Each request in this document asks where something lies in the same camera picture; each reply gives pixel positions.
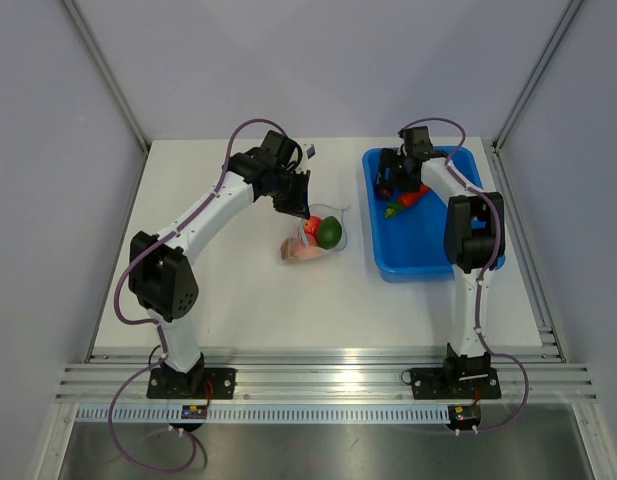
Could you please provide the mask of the pink peach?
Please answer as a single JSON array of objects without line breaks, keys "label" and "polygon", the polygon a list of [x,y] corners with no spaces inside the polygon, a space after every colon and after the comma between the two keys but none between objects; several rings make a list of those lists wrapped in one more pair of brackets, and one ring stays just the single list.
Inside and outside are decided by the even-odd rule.
[{"label": "pink peach", "polygon": [[299,242],[295,249],[293,255],[299,261],[308,261],[323,257],[330,253],[330,250],[323,249],[318,245],[312,245],[310,243],[305,244],[303,242]]}]

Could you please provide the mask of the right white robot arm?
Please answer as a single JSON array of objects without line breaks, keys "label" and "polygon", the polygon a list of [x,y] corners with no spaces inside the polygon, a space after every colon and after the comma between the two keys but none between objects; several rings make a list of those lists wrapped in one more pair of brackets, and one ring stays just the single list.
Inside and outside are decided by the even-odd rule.
[{"label": "right white robot arm", "polygon": [[487,192],[455,167],[453,156],[436,148],[425,126],[399,131],[402,145],[383,148],[376,184],[402,193],[432,190],[446,207],[443,249],[453,268],[455,306],[451,339],[438,367],[407,370],[416,400],[499,399],[501,390],[492,365],[495,353],[486,340],[488,290],[505,253],[504,201]]}]

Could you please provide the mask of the red apple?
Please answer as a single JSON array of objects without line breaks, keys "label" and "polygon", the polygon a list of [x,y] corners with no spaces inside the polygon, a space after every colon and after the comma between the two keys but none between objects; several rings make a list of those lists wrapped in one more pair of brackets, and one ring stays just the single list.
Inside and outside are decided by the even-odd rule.
[{"label": "red apple", "polygon": [[316,237],[321,222],[322,222],[322,219],[320,217],[311,216],[309,219],[305,220],[303,223],[304,233],[307,235]]}]

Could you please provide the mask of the orange carrot with leaves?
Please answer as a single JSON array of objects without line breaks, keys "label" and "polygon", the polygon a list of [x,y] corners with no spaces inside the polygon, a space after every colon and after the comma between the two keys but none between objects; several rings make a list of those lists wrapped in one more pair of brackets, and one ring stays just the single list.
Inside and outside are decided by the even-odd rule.
[{"label": "orange carrot with leaves", "polygon": [[402,193],[395,202],[390,202],[384,211],[384,218],[394,218],[401,212],[412,208],[420,200],[422,200],[431,189],[427,185],[423,185],[418,192]]}]

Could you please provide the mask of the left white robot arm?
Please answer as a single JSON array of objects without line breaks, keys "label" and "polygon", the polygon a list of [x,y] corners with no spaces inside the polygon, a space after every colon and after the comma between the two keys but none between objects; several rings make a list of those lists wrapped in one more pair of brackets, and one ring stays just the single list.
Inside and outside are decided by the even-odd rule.
[{"label": "left white robot arm", "polygon": [[229,152],[218,182],[184,214],[155,234],[138,232],[130,242],[128,288],[155,325],[162,353],[150,368],[151,399],[232,395],[230,379],[205,368],[193,335],[191,311],[199,297],[193,265],[227,223],[261,197],[275,211],[309,216],[313,145],[300,145],[274,130],[244,153]]}]

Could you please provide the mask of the brown orange fruit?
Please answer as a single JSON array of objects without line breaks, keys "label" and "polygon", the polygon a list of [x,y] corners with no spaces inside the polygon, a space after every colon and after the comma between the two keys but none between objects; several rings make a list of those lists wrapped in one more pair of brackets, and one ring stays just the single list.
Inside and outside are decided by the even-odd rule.
[{"label": "brown orange fruit", "polygon": [[284,262],[298,261],[298,253],[304,248],[304,244],[297,238],[286,238],[280,246],[280,257]]}]

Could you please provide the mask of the dark purple plum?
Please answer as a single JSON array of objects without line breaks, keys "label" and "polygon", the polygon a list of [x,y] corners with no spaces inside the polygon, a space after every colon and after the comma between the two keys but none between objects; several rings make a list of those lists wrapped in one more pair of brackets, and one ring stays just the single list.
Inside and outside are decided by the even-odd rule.
[{"label": "dark purple plum", "polygon": [[375,195],[380,200],[388,201],[393,197],[394,190],[389,185],[377,185],[375,188]]}]

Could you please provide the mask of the clear zip top bag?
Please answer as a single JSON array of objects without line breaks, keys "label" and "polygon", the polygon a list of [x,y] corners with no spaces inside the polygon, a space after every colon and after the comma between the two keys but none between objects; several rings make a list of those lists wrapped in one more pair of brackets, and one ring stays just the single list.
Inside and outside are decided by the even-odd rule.
[{"label": "clear zip top bag", "polygon": [[310,217],[302,219],[280,246],[285,263],[315,260],[343,251],[348,244],[345,215],[348,207],[337,208],[323,203],[309,206]]}]

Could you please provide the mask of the green lime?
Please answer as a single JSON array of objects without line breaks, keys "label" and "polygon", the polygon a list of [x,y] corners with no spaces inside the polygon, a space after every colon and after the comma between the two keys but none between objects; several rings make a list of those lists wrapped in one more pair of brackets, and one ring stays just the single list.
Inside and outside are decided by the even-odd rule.
[{"label": "green lime", "polygon": [[334,216],[325,217],[318,229],[316,240],[319,247],[323,249],[335,248],[343,235],[342,225]]}]

